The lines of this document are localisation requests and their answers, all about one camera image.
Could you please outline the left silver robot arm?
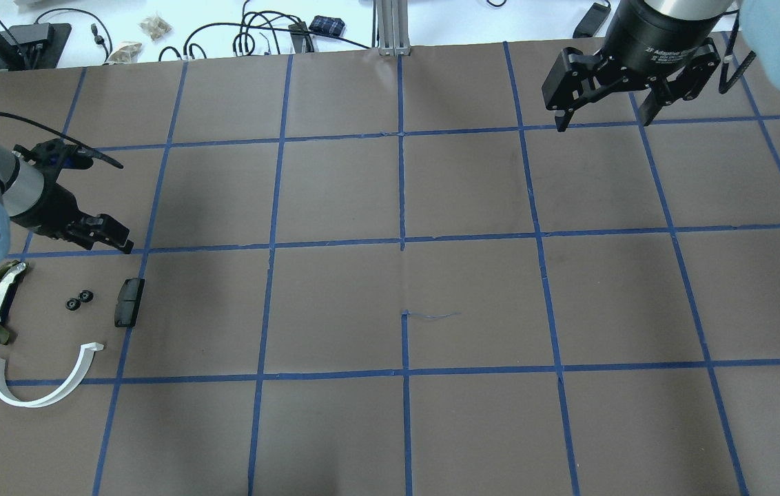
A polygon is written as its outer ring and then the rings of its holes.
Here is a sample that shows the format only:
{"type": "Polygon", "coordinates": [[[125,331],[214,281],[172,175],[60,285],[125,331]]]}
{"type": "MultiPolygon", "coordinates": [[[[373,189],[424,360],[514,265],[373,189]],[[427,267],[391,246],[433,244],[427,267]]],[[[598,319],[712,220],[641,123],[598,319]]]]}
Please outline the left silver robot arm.
{"type": "MultiPolygon", "coordinates": [[[[0,117],[10,114],[0,112],[0,117]]],[[[12,224],[85,250],[104,244],[123,254],[132,251],[125,225],[107,214],[81,211],[75,195],[57,181],[63,170],[86,170],[97,160],[120,167],[116,159],[59,131],[32,148],[0,145],[0,261],[11,248],[12,224]]]]}

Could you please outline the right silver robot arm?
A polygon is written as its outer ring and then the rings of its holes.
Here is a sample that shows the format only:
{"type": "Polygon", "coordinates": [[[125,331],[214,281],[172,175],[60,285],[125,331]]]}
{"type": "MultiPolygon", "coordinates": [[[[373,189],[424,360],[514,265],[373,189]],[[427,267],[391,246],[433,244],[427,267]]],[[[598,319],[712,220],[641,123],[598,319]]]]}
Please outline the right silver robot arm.
{"type": "Polygon", "coordinates": [[[558,132],[576,110],[609,94],[648,91],[639,122],[650,125],[679,100],[697,98],[721,70],[719,92],[736,85],[753,61],[780,90],[780,1],[742,1],[723,52],[710,33],[728,1],[623,1],[600,50],[564,48],[542,83],[558,132]]]}

